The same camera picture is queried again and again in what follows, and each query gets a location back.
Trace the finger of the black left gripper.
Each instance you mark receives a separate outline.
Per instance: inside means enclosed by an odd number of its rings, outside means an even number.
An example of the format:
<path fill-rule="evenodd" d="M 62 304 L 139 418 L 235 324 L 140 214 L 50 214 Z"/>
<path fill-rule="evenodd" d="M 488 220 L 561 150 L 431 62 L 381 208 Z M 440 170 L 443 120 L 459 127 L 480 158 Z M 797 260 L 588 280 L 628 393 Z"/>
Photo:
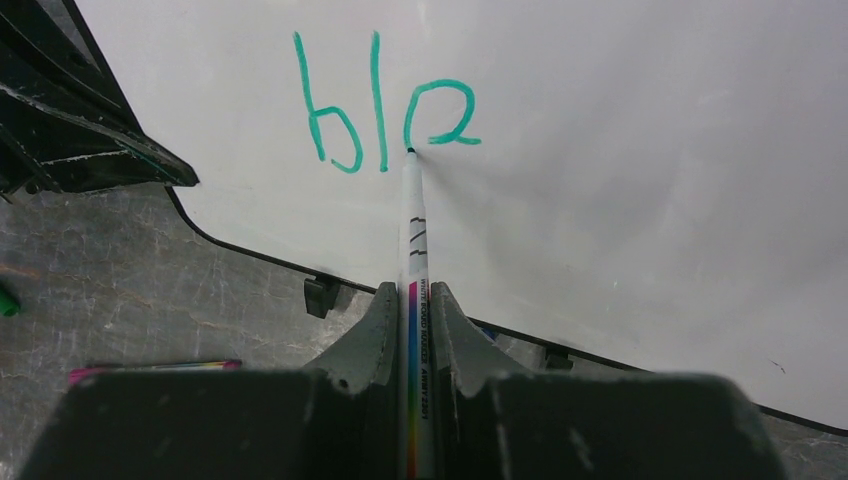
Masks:
<path fill-rule="evenodd" d="M 1 4 L 1 196 L 144 183 L 193 187 L 192 167 L 147 136 L 73 1 Z"/>

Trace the green marker cap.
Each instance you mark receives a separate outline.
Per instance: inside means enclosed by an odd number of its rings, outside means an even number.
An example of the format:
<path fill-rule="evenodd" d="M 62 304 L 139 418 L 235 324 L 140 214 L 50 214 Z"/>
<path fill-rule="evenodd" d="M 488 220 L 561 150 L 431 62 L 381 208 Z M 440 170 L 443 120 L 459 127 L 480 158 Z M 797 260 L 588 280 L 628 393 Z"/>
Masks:
<path fill-rule="evenodd" d="M 13 317 L 21 310 L 18 297 L 5 285 L 0 286 L 0 311 L 3 317 Z"/>

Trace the green capped whiteboard marker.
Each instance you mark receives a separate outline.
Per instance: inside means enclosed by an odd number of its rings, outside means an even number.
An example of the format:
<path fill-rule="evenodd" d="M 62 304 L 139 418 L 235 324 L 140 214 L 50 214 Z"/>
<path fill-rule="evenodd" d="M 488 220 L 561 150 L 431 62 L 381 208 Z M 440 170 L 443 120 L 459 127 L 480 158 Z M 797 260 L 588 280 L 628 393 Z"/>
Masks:
<path fill-rule="evenodd" d="M 404 479 L 433 479 L 436 475 L 434 417 L 431 413 L 427 221 L 422 168 L 414 148 L 406 151 L 402 170 L 402 209 L 399 223 L 400 296 L 399 342 L 402 366 L 400 475 Z"/>

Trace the white whiteboard black frame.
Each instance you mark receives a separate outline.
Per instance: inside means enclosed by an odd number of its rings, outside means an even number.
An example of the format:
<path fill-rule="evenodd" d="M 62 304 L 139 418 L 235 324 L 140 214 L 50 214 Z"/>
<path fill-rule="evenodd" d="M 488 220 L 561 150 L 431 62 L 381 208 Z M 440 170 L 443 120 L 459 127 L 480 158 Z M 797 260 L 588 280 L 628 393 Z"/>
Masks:
<path fill-rule="evenodd" d="M 843 1 L 80 1 L 232 249 L 847 431 Z"/>

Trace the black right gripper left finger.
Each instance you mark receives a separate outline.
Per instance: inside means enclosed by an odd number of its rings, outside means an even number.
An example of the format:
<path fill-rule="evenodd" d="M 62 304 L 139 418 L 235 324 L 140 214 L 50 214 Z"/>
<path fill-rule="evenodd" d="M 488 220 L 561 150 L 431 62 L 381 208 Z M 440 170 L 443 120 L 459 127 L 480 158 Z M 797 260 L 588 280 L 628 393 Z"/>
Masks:
<path fill-rule="evenodd" d="M 394 479 L 399 299 L 298 369 L 109 372 L 60 400 L 23 479 Z"/>

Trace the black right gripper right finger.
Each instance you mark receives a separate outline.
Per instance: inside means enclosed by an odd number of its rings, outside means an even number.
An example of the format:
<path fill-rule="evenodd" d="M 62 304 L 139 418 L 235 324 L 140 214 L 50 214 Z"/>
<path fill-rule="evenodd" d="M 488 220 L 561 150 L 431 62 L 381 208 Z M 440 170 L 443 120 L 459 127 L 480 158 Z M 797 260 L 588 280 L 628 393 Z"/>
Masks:
<path fill-rule="evenodd" d="M 713 375 L 530 370 L 431 287 L 442 479 L 782 479 L 759 410 Z"/>

